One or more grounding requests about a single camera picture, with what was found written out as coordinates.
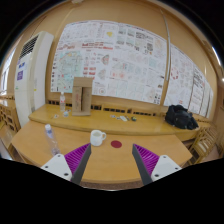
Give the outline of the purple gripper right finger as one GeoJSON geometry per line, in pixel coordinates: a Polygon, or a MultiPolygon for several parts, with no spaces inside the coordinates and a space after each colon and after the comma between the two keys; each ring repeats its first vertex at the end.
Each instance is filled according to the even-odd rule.
{"type": "Polygon", "coordinates": [[[148,185],[181,170],[168,155],[158,156],[150,150],[133,145],[132,154],[137,164],[143,185],[148,185]]]}

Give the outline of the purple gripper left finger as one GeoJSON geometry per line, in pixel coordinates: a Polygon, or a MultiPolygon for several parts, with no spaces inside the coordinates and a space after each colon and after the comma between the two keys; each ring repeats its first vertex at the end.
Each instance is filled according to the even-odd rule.
{"type": "Polygon", "coordinates": [[[91,144],[88,143],[66,155],[55,155],[42,166],[42,169],[79,185],[90,155],[91,144]]]}

